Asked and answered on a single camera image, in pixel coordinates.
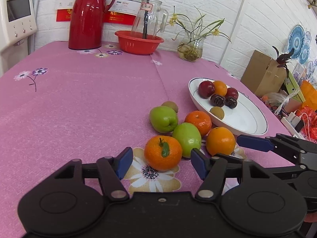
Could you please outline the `smooth orange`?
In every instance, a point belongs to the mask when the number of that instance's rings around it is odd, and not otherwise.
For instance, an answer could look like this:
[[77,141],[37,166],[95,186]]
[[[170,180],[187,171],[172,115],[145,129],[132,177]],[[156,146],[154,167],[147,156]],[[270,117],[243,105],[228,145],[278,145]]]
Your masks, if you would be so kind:
[[235,145],[235,136],[225,127],[212,128],[206,138],[206,149],[211,156],[230,155],[234,151]]

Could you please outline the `green apple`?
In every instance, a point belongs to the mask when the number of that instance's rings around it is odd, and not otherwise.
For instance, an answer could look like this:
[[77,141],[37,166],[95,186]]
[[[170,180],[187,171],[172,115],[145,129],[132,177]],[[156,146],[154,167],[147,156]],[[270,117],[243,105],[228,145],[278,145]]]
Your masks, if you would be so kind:
[[154,130],[159,133],[171,133],[178,125],[177,113],[167,106],[152,108],[149,119]]
[[201,134],[195,125],[191,123],[179,124],[173,131],[172,137],[181,145],[184,158],[191,157],[194,148],[201,148]]

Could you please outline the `mandarin without leaf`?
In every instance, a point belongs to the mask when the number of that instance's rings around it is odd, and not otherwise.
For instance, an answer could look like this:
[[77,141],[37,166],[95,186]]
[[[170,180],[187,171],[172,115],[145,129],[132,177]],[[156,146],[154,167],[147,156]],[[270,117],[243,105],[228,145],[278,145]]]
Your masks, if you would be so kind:
[[212,128],[210,116],[202,111],[193,111],[189,113],[184,122],[195,125],[202,137],[206,136]]

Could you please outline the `mandarin with leaf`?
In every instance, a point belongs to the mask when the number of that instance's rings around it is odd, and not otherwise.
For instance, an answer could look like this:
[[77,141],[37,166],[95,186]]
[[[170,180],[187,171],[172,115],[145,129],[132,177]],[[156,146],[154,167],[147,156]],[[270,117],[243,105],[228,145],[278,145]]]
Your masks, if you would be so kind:
[[171,136],[157,135],[149,139],[144,148],[147,163],[155,170],[168,171],[182,158],[181,144]]

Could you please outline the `dark cherry plum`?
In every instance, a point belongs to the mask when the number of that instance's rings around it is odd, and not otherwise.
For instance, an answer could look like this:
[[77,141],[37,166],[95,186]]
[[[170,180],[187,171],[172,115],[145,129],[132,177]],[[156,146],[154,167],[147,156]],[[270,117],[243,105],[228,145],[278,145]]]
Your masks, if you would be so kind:
[[212,106],[223,107],[225,105],[225,97],[214,93],[210,97],[210,102]]

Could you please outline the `white power strip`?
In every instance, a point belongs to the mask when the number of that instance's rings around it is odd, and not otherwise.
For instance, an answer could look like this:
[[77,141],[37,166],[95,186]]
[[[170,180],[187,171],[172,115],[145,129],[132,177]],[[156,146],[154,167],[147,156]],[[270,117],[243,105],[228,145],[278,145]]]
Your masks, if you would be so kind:
[[282,117],[281,122],[289,131],[291,136],[300,139],[305,138],[305,135],[301,133],[301,130],[304,127],[304,122],[294,112],[291,112],[287,117]]

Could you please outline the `clear plastic bag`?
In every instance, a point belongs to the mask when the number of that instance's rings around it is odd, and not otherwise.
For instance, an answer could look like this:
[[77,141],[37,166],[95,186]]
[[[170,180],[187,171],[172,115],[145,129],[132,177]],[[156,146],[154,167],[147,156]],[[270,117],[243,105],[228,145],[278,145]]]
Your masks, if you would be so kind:
[[289,103],[289,100],[296,96],[299,89],[289,95],[283,95],[282,93],[270,92],[261,97],[261,101],[269,108],[275,116],[280,115],[283,108]]

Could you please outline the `red plum right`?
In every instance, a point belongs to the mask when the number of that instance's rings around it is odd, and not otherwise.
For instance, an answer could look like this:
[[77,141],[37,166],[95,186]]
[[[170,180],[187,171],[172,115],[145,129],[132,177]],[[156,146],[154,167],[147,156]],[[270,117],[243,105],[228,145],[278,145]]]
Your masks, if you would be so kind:
[[239,97],[239,92],[235,88],[227,88],[227,93],[225,95],[225,98],[227,97],[233,97],[234,99],[238,99]]

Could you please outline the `cardboard box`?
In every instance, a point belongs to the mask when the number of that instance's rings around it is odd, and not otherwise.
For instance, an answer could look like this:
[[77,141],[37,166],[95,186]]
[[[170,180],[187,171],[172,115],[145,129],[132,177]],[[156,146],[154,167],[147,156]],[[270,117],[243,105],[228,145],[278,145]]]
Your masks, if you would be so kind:
[[278,67],[273,58],[254,50],[241,82],[257,97],[277,93],[287,77],[286,69]]

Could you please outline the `pink floral tablecloth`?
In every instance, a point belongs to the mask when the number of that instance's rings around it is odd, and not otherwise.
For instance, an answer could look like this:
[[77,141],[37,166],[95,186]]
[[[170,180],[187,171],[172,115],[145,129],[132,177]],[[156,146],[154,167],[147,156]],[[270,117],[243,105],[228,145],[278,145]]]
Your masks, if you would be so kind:
[[196,192],[201,180],[183,160],[173,170],[145,178],[143,148],[156,135],[149,112],[163,102],[178,105],[178,120],[196,109],[188,83],[195,77],[220,80],[247,95],[265,115],[268,136],[287,133],[273,113],[239,80],[213,62],[188,62],[158,50],[142,56],[101,55],[52,42],[1,77],[1,237],[25,231],[17,205],[25,193],[74,158],[94,163],[135,150],[123,184],[130,192]]

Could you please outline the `dark purple plant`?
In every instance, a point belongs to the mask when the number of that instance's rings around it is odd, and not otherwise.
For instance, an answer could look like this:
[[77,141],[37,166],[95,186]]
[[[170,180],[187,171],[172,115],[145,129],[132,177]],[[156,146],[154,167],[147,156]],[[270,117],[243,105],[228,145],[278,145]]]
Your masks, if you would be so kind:
[[272,48],[276,51],[276,54],[277,54],[277,58],[276,58],[276,62],[278,64],[277,68],[284,68],[286,71],[286,77],[289,77],[290,72],[287,67],[287,63],[294,53],[294,48],[292,48],[289,53],[284,53],[284,54],[280,54],[279,50],[275,46],[272,46]]

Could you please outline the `red plastic basket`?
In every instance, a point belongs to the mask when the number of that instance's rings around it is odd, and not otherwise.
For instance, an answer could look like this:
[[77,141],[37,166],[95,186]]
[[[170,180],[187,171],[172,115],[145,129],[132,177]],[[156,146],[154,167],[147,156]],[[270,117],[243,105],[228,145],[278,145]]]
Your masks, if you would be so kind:
[[119,47],[124,52],[135,55],[150,55],[156,51],[159,44],[164,42],[164,39],[159,36],[149,35],[150,39],[143,39],[142,33],[136,32],[136,36],[132,36],[131,31],[116,31]]

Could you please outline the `glass pitcher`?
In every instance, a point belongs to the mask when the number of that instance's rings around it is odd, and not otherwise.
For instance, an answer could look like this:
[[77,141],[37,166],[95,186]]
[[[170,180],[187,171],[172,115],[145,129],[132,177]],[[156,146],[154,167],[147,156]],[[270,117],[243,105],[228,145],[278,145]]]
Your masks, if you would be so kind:
[[169,13],[161,5],[159,0],[141,0],[131,30],[132,37],[154,40],[159,32],[164,32]]

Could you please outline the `red thermos jug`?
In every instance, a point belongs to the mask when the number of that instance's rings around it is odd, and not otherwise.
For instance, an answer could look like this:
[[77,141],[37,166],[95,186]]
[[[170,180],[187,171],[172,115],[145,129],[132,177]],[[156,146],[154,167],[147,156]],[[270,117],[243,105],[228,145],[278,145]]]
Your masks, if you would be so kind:
[[115,0],[75,0],[69,29],[68,47],[73,50],[96,49],[102,45],[103,15]]

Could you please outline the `white water dispenser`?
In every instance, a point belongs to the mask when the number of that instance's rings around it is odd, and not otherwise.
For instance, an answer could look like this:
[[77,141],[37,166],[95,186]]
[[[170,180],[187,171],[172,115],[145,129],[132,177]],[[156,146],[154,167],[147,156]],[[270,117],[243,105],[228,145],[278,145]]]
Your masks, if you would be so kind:
[[1,75],[28,56],[36,31],[33,0],[1,0]]

